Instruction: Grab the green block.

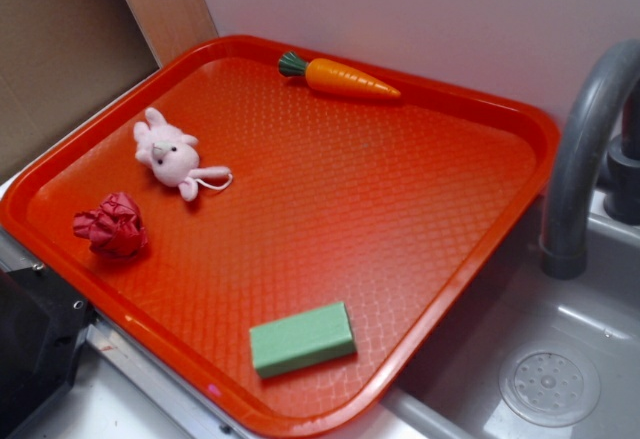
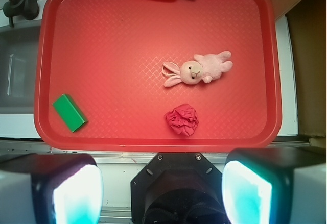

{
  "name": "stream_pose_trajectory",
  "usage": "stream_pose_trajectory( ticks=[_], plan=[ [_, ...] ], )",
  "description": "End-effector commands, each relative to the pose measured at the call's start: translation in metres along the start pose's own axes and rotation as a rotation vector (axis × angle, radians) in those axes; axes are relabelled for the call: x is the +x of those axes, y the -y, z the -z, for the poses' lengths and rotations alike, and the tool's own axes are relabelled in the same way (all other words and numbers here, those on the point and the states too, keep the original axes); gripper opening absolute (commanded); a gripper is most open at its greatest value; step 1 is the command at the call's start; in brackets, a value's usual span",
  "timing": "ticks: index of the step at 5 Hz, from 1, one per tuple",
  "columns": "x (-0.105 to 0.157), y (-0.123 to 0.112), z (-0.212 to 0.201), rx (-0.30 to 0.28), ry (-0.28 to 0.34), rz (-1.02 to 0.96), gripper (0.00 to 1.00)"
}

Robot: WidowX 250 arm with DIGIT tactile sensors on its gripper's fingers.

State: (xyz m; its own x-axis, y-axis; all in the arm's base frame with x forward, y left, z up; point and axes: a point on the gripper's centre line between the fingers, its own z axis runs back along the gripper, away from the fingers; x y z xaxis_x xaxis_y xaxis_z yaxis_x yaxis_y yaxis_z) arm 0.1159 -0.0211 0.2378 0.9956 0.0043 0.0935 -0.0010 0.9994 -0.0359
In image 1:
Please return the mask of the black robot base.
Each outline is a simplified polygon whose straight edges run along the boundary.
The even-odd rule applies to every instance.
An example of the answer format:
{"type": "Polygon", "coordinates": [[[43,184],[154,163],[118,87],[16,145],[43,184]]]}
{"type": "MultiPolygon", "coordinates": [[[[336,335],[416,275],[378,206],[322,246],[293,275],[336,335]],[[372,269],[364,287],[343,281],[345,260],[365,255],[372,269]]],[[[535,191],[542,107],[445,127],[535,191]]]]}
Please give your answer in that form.
{"type": "Polygon", "coordinates": [[[92,317],[53,270],[1,273],[1,436],[15,438],[75,382],[92,317]]]}

